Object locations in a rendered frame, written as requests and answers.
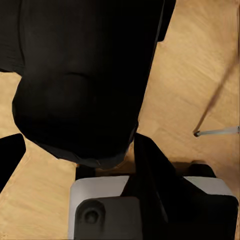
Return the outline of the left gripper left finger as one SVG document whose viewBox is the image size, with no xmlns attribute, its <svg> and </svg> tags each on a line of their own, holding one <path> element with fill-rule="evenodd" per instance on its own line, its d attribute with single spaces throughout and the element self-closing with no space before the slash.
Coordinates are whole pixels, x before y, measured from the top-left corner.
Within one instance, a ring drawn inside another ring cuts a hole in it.
<svg viewBox="0 0 240 240">
<path fill-rule="evenodd" d="M 0 193 L 26 153 L 21 133 L 0 138 Z"/>
</svg>

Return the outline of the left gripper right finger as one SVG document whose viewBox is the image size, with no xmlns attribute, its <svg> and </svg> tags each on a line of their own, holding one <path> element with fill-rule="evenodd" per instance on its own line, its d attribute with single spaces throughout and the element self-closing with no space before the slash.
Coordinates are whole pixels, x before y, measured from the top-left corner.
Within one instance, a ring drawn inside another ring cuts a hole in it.
<svg viewBox="0 0 240 240">
<path fill-rule="evenodd" d="M 231 240 L 151 138 L 135 133 L 134 156 L 143 240 Z"/>
</svg>

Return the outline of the digital camera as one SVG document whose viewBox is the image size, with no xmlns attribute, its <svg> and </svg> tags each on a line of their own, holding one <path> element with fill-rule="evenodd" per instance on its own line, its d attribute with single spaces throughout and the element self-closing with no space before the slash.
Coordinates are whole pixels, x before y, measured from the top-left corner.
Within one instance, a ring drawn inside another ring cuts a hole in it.
<svg viewBox="0 0 240 240">
<path fill-rule="evenodd" d="M 176 0 L 0 0 L 0 72 L 23 135 L 58 159 L 108 170 L 139 127 Z"/>
</svg>

